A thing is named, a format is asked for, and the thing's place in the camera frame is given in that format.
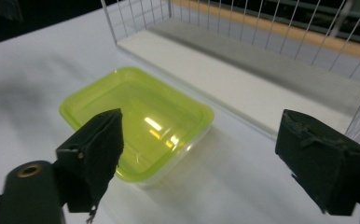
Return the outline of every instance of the plastic container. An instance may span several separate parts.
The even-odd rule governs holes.
[[[124,153],[116,175],[149,185],[171,170],[205,135],[208,106],[136,67],[120,68],[64,100],[63,118],[75,130],[113,108],[123,113]]]

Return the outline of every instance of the container lid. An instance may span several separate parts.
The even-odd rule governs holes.
[[[65,99],[60,113],[78,130],[106,110],[123,114],[124,152],[116,175],[141,182],[154,175],[210,126],[208,106],[136,67],[120,68]]]

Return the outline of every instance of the white surface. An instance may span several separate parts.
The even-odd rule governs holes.
[[[0,189],[6,174],[27,161],[55,161],[54,149],[73,131],[62,100],[124,65],[143,67],[114,48],[102,11],[0,43]],[[274,154],[274,142],[224,108],[215,109],[206,137],[149,189],[114,179],[94,223],[358,223],[322,215]],[[67,223],[84,223],[84,214]]]

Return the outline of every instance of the wooden strip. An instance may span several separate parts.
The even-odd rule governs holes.
[[[208,12],[207,4],[200,3],[198,6],[198,2],[187,0],[173,0],[173,3],[177,5],[181,5],[183,7],[191,7],[193,10],[198,10],[203,13]],[[269,31],[272,22],[270,20],[260,18],[257,23],[257,18],[255,16],[246,15],[243,19],[243,14],[237,11],[231,11],[225,8],[221,8],[219,11],[218,7],[210,5],[209,14],[215,15],[216,17],[220,16],[223,19],[233,20],[239,23],[243,23],[249,26],[257,26],[258,29]],[[272,25],[272,32],[276,35],[285,35],[288,29],[288,25],[274,22]],[[297,27],[290,27],[288,31],[288,38],[302,40],[305,34],[305,30]],[[312,44],[315,46],[320,46],[325,39],[325,35],[309,31],[304,41],[308,44]],[[323,48],[331,49],[337,52],[340,52],[343,45],[345,44],[345,40],[328,36],[323,44]],[[342,53],[346,53],[355,57],[360,58],[360,43],[349,41],[346,47],[343,49]]]

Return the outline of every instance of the wire basket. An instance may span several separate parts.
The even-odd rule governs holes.
[[[102,0],[102,4],[116,44],[176,18],[228,41],[360,81],[360,2],[123,0],[108,7]],[[360,141],[360,106],[346,135]]]

